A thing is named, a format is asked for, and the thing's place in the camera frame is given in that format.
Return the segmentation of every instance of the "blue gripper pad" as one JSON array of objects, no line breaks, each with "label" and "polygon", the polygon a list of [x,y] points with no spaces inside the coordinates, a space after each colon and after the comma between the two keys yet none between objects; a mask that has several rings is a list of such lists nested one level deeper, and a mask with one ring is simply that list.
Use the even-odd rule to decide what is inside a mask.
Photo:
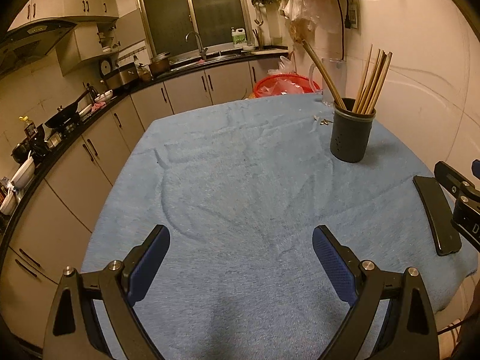
[{"label": "blue gripper pad", "polygon": [[140,246],[135,246],[123,263],[122,286],[131,306],[143,300],[170,247],[168,228],[157,225]]},{"label": "blue gripper pad", "polygon": [[[337,244],[337,248],[335,248],[327,235],[331,238],[332,242]],[[312,242],[315,254],[320,260],[323,269],[325,269],[338,297],[342,301],[348,302],[350,307],[352,307],[357,301],[355,276],[339,254],[338,248],[344,247],[337,242],[326,226],[315,228]]]}]

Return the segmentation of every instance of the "power cord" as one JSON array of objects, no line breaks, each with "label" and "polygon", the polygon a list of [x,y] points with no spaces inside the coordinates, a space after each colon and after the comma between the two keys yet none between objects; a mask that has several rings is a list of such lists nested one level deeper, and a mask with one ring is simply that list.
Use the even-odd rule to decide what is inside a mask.
[{"label": "power cord", "polygon": [[352,23],[350,23],[350,0],[346,0],[345,28],[352,28]]},{"label": "power cord", "polygon": [[337,0],[338,9],[340,10],[340,23],[342,24],[342,59],[345,59],[345,27],[343,23],[343,12],[342,5],[340,5],[340,0]]},{"label": "power cord", "polygon": [[450,332],[450,331],[458,328],[459,326],[463,325],[465,322],[471,321],[472,319],[477,318],[479,315],[480,315],[480,311],[479,311],[479,312],[476,312],[475,314],[472,314],[472,315],[469,316],[468,318],[465,318],[463,321],[460,321],[460,322],[458,322],[458,323],[455,323],[455,324],[452,325],[452,326],[449,326],[449,327],[446,327],[446,328],[443,329],[443,330],[440,330],[440,332],[438,332],[437,335]]}]

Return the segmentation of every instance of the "black utensil holder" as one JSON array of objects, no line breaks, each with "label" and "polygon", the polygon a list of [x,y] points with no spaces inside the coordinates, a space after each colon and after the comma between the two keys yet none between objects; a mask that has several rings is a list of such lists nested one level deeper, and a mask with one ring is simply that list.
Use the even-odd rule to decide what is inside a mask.
[{"label": "black utensil holder", "polygon": [[337,107],[333,119],[330,151],[339,160],[356,163],[363,159],[376,111],[370,115],[353,113],[355,99],[344,98],[346,110]]}]

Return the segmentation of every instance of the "range hood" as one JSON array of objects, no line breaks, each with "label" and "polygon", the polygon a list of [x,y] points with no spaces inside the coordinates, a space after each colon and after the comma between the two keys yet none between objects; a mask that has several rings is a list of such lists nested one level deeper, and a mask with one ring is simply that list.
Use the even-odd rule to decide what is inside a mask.
[{"label": "range hood", "polygon": [[42,19],[8,31],[0,41],[0,78],[42,59],[76,23]]}]

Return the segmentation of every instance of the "faucet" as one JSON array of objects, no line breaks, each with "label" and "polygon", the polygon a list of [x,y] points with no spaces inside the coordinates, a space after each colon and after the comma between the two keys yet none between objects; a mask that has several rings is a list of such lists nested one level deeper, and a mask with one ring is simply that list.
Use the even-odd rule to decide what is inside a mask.
[{"label": "faucet", "polygon": [[198,39],[198,52],[200,53],[200,56],[202,57],[202,59],[204,61],[207,61],[207,50],[208,48],[207,47],[203,47],[203,43],[202,43],[202,38],[200,37],[200,34],[198,32],[195,32],[195,31],[191,31],[187,34],[187,36],[185,37],[185,41],[188,42],[188,37],[191,35],[191,34],[194,34],[197,39]]}]

